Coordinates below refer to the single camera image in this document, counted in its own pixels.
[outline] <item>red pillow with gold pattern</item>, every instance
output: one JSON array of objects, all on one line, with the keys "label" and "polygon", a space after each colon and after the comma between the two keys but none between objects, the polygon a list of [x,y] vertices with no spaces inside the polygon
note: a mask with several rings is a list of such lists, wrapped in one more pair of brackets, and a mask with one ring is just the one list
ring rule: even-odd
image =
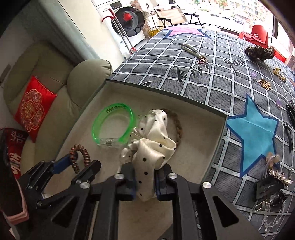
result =
[{"label": "red pillow with gold pattern", "polygon": [[14,118],[26,129],[33,142],[56,96],[32,76]]}]

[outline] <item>street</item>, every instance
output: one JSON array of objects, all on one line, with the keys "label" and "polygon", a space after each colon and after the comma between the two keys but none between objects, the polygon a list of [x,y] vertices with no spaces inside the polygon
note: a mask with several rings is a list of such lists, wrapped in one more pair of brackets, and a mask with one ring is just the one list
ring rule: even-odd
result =
[{"label": "street", "polygon": [[[191,11],[189,11],[187,9],[182,9],[182,11],[184,13],[192,13]],[[232,18],[232,17],[230,20],[221,17],[221,14],[219,14],[219,17],[215,17],[215,16],[211,16],[210,12],[205,12],[205,11],[197,11],[197,12],[195,12],[195,14],[199,14],[199,19],[200,19],[201,23],[205,23],[205,24],[209,24],[209,25],[216,25],[216,26],[228,28],[228,29],[231,29],[231,30],[234,30],[237,32],[241,32],[241,31],[249,32],[249,29],[246,29],[246,25],[248,25],[248,24],[245,24],[245,29],[243,29],[244,25],[235,22],[234,18]],[[198,19],[194,16],[192,17],[192,21],[199,22]]]}]

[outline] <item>gold hair clip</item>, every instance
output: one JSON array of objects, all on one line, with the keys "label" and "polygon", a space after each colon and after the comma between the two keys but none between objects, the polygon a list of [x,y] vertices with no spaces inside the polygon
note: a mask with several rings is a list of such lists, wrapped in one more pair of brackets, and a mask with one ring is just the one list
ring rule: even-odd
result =
[{"label": "gold hair clip", "polygon": [[291,179],[286,178],[284,173],[280,173],[279,171],[274,171],[272,169],[269,169],[269,175],[274,176],[276,179],[278,179],[279,181],[281,181],[282,183],[284,183],[284,185],[288,185],[288,184],[292,184]]},{"label": "gold hair clip", "polygon": [[270,82],[267,82],[265,81],[264,79],[260,79],[258,81],[260,83],[260,85],[265,88],[266,90],[270,90],[271,89],[271,83]]},{"label": "gold hair clip", "polygon": [[281,79],[283,82],[286,82],[286,77],[282,69],[279,69],[278,67],[276,67],[275,69],[273,69],[273,74],[278,76],[278,78]]}]

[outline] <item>sofa armrest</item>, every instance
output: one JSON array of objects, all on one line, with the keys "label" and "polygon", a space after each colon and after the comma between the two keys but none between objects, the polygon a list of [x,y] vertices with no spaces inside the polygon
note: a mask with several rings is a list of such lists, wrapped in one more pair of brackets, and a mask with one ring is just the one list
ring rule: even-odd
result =
[{"label": "sofa armrest", "polygon": [[69,74],[67,90],[71,100],[80,108],[90,96],[112,74],[109,61],[88,59],[79,63]]}]

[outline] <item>brown coil hair tie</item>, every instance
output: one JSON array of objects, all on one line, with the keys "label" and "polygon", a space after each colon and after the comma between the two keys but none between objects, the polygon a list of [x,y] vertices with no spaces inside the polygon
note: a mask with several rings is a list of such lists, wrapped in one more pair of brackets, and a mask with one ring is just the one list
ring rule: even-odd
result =
[{"label": "brown coil hair tie", "polygon": [[181,127],[181,124],[180,124],[180,121],[178,120],[178,116],[175,112],[171,111],[171,110],[168,110],[168,109],[165,109],[163,108],[162,109],[168,117],[170,117],[173,122],[174,122],[174,125],[176,127],[176,132],[177,132],[177,135],[176,135],[176,146],[179,145],[180,143],[180,139],[182,137],[182,127]]},{"label": "brown coil hair tie", "polygon": [[89,165],[89,163],[91,162],[90,157],[89,157],[89,153],[87,152],[86,149],[84,149],[83,146],[81,146],[80,144],[75,144],[70,151],[70,160],[71,160],[71,165],[75,171],[76,174],[80,173],[80,168],[77,164],[77,158],[76,158],[76,152],[80,151],[83,155],[83,159],[84,159],[84,165],[85,167]]}]

